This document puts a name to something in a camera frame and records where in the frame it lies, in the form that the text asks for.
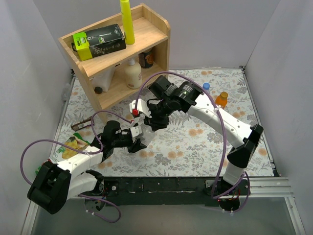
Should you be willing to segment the small blue bottle cap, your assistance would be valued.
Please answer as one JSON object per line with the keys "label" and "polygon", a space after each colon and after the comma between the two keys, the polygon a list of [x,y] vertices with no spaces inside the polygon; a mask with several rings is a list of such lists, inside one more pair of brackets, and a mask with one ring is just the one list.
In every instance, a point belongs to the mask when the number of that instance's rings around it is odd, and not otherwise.
{"label": "small blue bottle cap", "polygon": [[209,90],[210,89],[210,84],[209,83],[204,83],[202,86],[205,90]]}

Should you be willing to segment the blue label water bottle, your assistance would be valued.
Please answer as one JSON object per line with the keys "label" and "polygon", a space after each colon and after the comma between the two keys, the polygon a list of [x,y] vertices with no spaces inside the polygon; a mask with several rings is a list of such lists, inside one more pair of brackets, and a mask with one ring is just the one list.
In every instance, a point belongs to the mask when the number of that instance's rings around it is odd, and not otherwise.
{"label": "blue label water bottle", "polygon": [[203,83],[202,88],[203,88],[203,92],[205,94],[210,94],[210,84],[209,83]]}

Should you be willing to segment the orange juice bottle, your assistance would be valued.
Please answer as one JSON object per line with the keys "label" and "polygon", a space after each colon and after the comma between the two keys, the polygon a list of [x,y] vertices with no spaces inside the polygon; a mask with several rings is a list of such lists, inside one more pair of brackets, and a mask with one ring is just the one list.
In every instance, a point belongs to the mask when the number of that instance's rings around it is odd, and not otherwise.
{"label": "orange juice bottle", "polygon": [[220,95],[216,97],[215,104],[219,105],[221,108],[225,108],[227,105],[227,99],[223,99]]}

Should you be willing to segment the orange bottle cap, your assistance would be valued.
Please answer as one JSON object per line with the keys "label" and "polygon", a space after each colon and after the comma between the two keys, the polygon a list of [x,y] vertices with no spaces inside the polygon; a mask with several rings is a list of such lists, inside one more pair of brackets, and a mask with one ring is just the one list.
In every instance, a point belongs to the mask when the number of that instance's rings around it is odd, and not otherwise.
{"label": "orange bottle cap", "polygon": [[227,93],[227,92],[221,92],[220,96],[221,96],[223,99],[227,99],[227,98],[228,98],[228,93]]}

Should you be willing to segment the clear plastic cup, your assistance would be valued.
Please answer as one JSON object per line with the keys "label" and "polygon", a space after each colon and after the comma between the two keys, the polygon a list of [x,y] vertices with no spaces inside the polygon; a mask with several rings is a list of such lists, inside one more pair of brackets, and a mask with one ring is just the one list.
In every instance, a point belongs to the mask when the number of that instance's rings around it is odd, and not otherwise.
{"label": "clear plastic cup", "polygon": [[152,130],[151,126],[145,125],[144,122],[141,124],[142,131],[143,131],[143,137],[140,138],[141,142],[149,146],[151,141],[156,136],[155,131]]}

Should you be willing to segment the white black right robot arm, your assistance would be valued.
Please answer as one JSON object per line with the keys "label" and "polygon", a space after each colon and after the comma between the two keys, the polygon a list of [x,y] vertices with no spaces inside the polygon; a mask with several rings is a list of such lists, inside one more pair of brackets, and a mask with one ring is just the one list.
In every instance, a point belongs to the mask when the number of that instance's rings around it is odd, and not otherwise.
{"label": "white black right robot arm", "polygon": [[156,73],[157,79],[149,87],[159,101],[158,104],[149,104],[137,98],[132,110],[143,113],[145,124],[154,131],[166,128],[168,117],[174,111],[182,111],[219,132],[223,137],[223,148],[229,143],[232,149],[229,153],[226,150],[222,152],[222,159],[228,159],[229,163],[223,177],[216,176],[211,187],[211,196],[217,198],[214,194],[217,185],[222,189],[219,197],[234,194],[239,189],[244,170],[259,144],[263,127],[259,124],[250,126],[236,119],[219,107],[211,95],[193,80],[180,75],[185,82],[177,87],[164,74],[163,71]]}

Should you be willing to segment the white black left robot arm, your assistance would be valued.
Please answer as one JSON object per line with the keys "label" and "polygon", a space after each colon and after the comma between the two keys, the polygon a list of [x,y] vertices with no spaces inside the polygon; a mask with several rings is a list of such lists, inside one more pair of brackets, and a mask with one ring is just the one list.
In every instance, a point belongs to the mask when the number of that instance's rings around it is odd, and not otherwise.
{"label": "white black left robot arm", "polygon": [[55,214],[68,199],[83,192],[100,195],[104,190],[104,177],[91,167],[102,163],[116,148],[125,147],[129,153],[146,148],[153,138],[150,130],[138,123],[121,129],[118,121],[108,121],[102,133],[82,153],[56,164],[44,163],[31,184],[28,199]]}

